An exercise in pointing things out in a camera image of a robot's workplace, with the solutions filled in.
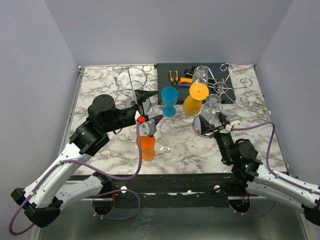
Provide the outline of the clear glass with reflection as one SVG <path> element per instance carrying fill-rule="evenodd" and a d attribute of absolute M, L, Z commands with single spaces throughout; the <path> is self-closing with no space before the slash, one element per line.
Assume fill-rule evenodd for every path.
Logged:
<path fill-rule="evenodd" d="M 210 125 L 219 125 L 219 114 L 223 110 L 222 100 L 216 94 L 210 94 L 206 97 L 202 106 L 201 115 Z"/>

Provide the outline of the yellow plastic goblet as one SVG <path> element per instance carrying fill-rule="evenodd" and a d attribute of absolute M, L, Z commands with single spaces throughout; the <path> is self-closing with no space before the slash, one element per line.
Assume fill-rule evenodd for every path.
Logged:
<path fill-rule="evenodd" d="M 200 111 L 203 100 L 209 95 L 209 89 L 204 83 L 193 83 L 189 88 L 189 96 L 182 104 L 183 112 L 188 116 L 195 116 Z"/>

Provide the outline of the ribbed clear wine glass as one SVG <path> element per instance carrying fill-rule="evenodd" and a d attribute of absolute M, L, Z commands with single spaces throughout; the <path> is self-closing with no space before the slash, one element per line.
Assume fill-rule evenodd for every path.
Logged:
<path fill-rule="evenodd" d="M 209 82 L 208 72 L 207 66 L 197 66 L 193 72 L 192 83 L 202 83 L 207 85 Z"/>

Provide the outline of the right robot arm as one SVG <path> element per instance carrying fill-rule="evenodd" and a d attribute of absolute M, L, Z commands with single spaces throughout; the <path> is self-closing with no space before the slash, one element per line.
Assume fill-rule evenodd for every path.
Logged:
<path fill-rule="evenodd" d="M 245 192 L 288 205 L 304 214 L 315 225 L 320 224 L 320 187 L 274 170 L 267 158 L 257 159 L 258 151 L 248 139 L 234 141 L 231 133 L 237 128 L 225 115 L 219 117 L 220 124 L 210 124 L 203 116 L 199 117 L 201 134 L 215 139 L 221 162 L 231 166 L 237 178 L 230 183 L 230 191 L 241 196 Z"/>

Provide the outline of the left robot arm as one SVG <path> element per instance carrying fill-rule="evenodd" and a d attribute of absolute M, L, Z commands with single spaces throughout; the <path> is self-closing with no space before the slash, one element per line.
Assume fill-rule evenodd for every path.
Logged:
<path fill-rule="evenodd" d="M 63 209 L 87 197 L 107 197 L 111 180 L 128 181 L 138 175 L 139 170 L 127 177 L 111 175 L 87 162 L 109 142 L 110 132 L 136 126 L 137 138 L 154 136 L 163 115 L 150 118 L 143 103 L 158 93 L 135 90 L 136 100 L 125 109 L 116 108 L 108 94 L 94 98 L 85 122 L 77 127 L 57 159 L 32 184 L 11 193 L 18 210 L 24 211 L 33 226 L 48 226 Z"/>

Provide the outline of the blue plastic goblet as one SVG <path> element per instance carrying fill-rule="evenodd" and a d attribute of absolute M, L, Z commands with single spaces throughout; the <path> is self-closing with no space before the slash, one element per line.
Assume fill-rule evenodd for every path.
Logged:
<path fill-rule="evenodd" d="M 161 92 L 162 103 L 164 108 L 163 115 L 173 117 L 176 114 L 175 104 L 178 101 L 178 90 L 174 87 L 165 87 Z"/>

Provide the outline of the orange plastic goblet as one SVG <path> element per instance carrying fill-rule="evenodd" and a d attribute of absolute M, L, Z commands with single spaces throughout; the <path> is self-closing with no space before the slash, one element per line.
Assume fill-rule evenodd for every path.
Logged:
<path fill-rule="evenodd" d="M 152 161 L 156 156 L 155 144 L 156 138 L 154 136 L 141 136 L 140 137 L 142 159 L 145 161 Z"/>

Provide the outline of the blue red screwdriver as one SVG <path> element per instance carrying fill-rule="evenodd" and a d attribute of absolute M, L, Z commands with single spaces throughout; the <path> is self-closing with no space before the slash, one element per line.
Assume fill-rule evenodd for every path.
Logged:
<path fill-rule="evenodd" d="M 191 86 L 191 84 L 187 84 L 187 83 L 178 83 L 177 87 L 178 88 L 189 88 Z"/>

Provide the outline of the clear stemmed glass centre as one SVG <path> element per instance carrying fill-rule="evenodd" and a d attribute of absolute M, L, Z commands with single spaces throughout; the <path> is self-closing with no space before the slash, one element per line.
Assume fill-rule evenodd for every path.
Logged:
<path fill-rule="evenodd" d="M 168 122 L 163 122 L 159 126 L 160 140 L 159 140 L 159 150 L 162 152 L 169 152 L 172 148 L 170 137 L 172 135 L 173 127 Z"/>

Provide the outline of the orange utility knife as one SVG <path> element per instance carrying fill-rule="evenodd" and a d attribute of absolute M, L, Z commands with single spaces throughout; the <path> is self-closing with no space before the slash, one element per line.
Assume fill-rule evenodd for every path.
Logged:
<path fill-rule="evenodd" d="M 192 84 L 193 83 L 193 79 L 192 78 L 187 78 L 187 77 L 181 77 L 178 80 L 178 83 L 180 83 L 180 84 Z"/>

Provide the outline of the dark grey tool tray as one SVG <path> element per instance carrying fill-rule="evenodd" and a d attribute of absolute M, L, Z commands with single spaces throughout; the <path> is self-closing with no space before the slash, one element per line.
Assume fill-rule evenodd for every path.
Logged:
<path fill-rule="evenodd" d="M 173 87 L 173 84 L 170 79 L 170 71 L 171 71 L 171 77 L 175 80 L 176 79 L 176 71 L 178 72 L 178 77 L 180 78 L 190 78 L 192 79 L 192 76 L 186 75 L 187 70 L 194 70 L 195 67 L 198 66 L 207 66 L 210 68 L 211 72 L 213 73 L 213 76 L 216 80 L 220 81 L 222 79 L 226 80 L 229 75 L 229 70 L 221 71 L 220 66 L 222 65 L 222 62 L 218 63 L 157 63 L 156 64 L 156 70 L 157 70 L 157 90 L 159 92 L 157 96 L 157 103 L 158 105 L 162 105 L 162 90 L 166 87 Z M 236 100 L 235 92 L 233 90 L 233 84 L 231 81 L 231 78 L 228 78 L 226 81 L 227 87 L 231 88 L 228 89 L 226 94 L 231 98 L 231 100 L 225 95 L 222 94 L 221 100 L 222 104 L 232 104 L 232 101 Z M 189 87 L 177 87 L 178 91 L 178 98 L 177 98 L 177 104 L 182 105 L 185 98 L 189 95 Z"/>

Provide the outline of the black metal tool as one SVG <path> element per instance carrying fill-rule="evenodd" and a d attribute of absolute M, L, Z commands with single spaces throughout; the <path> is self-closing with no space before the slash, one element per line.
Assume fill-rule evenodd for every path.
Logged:
<path fill-rule="evenodd" d="M 195 66 L 192 66 L 191 69 L 185 69 L 184 74 L 189 75 L 189 76 L 193 76 L 195 69 L 196 69 Z"/>

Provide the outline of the yellow handled pliers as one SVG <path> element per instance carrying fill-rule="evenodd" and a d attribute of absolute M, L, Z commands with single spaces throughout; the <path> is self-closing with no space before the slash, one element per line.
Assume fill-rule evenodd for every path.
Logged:
<path fill-rule="evenodd" d="M 177 89 L 178 88 L 177 84 L 179 81 L 179 72 L 177 70 L 175 70 L 175 71 L 170 70 L 168 73 L 169 73 L 169 80 L 171 81 L 172 86 L 175 89 Z"/>

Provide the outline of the black front mounting rail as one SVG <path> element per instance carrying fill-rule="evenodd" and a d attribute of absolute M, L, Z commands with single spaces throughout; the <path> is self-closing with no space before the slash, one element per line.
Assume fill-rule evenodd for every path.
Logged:
<path fill-rule="evenodd" d="M 142 174 L 131 180 L 112 180 L 94 193 L 95 203 L 114 202 L 115 208 L 227 208 L 229 197 L 245 196 L 245 183 L 232 173 Z"/>

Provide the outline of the aluminium extrusion frame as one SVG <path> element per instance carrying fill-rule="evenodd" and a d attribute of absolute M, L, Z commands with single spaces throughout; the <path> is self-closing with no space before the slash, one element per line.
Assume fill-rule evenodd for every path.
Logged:
<path fill-rule="evenodd" d="M 74 91 L 74 94 L 72 97 L 70 109 L 69 109 L 69 112 L 67 115 L 66 125 L 65 125 L 65 128 L 63 131 L 62 141 L 61 141 L 61 144 L 60 144 L 60 147 L 58 150 L 58 153 L 59 153 L 58 155 L 60 155 L 62 153 L 66 144 L 69 142 L 69 135 L 70 135 L 70 130 L 71 130 L 72 122 L 73 122 L 73 116 L 74 116 L 75 108 L 77 105 L 83 76 L 84 76 L 85 69 L 86 69 L 85 66 L 78 66 L 78 68 L 79 68 L 79 73 L 78 73 L 78 77 L 77 77 L 76 87 L 75 87 L 75 91 Z M 28 240 L 38 240 L 41 229 L 37 226 L 34 226 L 33 228 L 31 228 L 31 230 L 29 232 L 30 233 L 29 233 Z"/>

